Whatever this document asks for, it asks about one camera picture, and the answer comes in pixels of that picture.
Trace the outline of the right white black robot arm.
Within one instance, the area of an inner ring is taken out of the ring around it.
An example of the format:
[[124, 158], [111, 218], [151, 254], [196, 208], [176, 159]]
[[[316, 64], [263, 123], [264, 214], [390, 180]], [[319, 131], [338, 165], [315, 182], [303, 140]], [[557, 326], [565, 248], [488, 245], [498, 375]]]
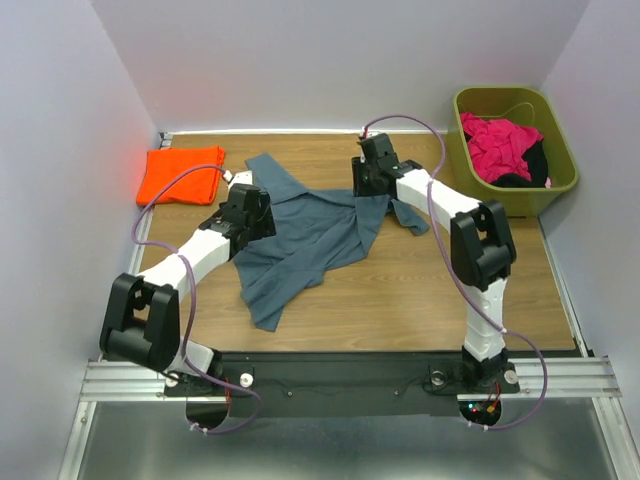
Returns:
[[352, 159], [357, 196], [390, 195], [429, 215], [449, 234], [441, 252], [454, 284], [467, 303], [460, 378], [469, 390], [499, 379], [508, 356], [503, 298], [516, 250], [503, 205], [468, 197], [435, 178], [418, 163], [401, 162], [385, 133], [363, 134], [361, 154]]

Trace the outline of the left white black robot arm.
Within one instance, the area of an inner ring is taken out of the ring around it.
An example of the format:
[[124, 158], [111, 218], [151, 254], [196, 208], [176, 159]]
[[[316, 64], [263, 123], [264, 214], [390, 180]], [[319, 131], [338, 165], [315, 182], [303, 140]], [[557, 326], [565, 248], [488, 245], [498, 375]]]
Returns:
[[250, 242], [276, 233], [267, 192], [234, 184], [228, 199], [202, 222], [188, 241], [164, 260], [134, 276], [123, 273], [111, 286], [99, 346], [103, 353], [158, 373], [188, 375], [199, 393], [219, 387], [252, 392], [223, 380], [213, 349], [180, 334], [180, 303], [196, 303], [199, 281], [230, 261]]

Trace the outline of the blue-grey t-shirt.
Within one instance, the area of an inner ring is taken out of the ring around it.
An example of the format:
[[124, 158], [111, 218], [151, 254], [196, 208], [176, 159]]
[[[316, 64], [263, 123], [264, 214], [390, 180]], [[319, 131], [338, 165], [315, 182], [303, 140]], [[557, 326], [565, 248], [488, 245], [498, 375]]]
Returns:
[[389, 196], [310, 189], [268, 154], [247, 160], [246, 166], [254, 184], [270, 196], [276, 229], [234, 257], [241, 297], [261, 330], [275, 331], [285, 306], [323, 283], [326, 271], [366, 258], [387, 215], [416, 236], [429, 229], [409, 205]]

